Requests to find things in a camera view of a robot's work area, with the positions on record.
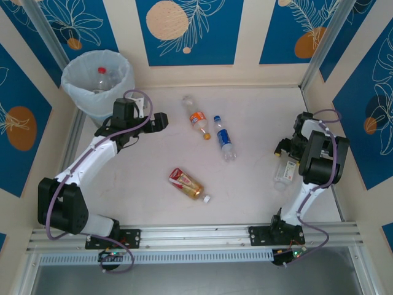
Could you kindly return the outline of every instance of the bottle cap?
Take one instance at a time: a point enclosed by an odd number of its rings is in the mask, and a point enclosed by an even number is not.
[[[205,195],[205,197],[203,198],[203,203],[208,203],[210,201],[210,196],[209,195]]]

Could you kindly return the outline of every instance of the white floor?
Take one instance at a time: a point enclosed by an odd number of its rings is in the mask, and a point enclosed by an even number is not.
[[[274,189],[278,142],[291,137],[296,116],[305,110],[298,88],[186,87],[146,90],[154,112],[168,115],[168,127],[142,134],[139,142],[121,151],[83,192],[91,212],[127,225],[252,224],[270,222],[296,184],[285,192]],[[193,95],[212,123],[225,121],[238,158],[226,163],[216,136],[204,141],[193,131],[181,105]],[[88,146],[96,127],[87,118],[77,156]],[[169,182],[176,167],[205,186],[212,200],[193,201]],[[340,221],[332,192],[314,202],[306,221]]]

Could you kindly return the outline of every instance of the bottle label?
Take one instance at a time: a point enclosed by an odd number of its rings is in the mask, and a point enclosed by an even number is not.
[[[220,147],[222,148],[227,143],[231,143],[231,139],[229,138],[227,129],[222,129],[217,133],[217,137],[219,138]]]
[[[202,112],[194,112],[190,117],[192,126],[194,126],[195,123],[199,122],[200,120],[206,120],[206,117]]]
[[[285,167],[283,178],[292,181],[294,179],[295,169],[296,169],[296,164],[291,161],[288,161],[287,166]]]

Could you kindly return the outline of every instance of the plastic bin liner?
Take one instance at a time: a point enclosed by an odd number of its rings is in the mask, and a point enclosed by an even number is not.
[[[98,68],[107,72],[117,70],[121,82],[108,91],[94,93],[97,89]],[[77,107],[101,123],[113,111],[113,103],[123,97],[124,92],[135,88],[134,71],[128,60],[120,53],[110,50],[95,50],[83,53],[64,69],[61,86]]]

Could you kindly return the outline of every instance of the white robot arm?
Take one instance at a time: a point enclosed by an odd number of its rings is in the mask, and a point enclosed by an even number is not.
[[[38,221],[45,225],[50,218],[50,227],[70,234],[119,237],[119,222],[88,211],[83,192],[104,167],[106,162],[115,157],[131,137],[140,133],[159,132],[168,125],[166,114],[154,114],[154,120],[147,120],[143,114],[143,98],[136,101],[119,98],[114,103],[114,110],[109,126],[103,124],[95,133],[89,147],[65,171],[54,179],[44,178],[38,186]],[[61,187],[52,210],[50,203],[58,187]]]
[[[343,173],[349,140],[334,136],[313,114],[297,116],[293,138],[283,139],[275,154],[284,151],[299,161],[301,186],[276,215],[270,226],[250,227],[251,245],[290,245],[293,241],[304,244],[302,218],[312,202],[331,184],[336,184]]]

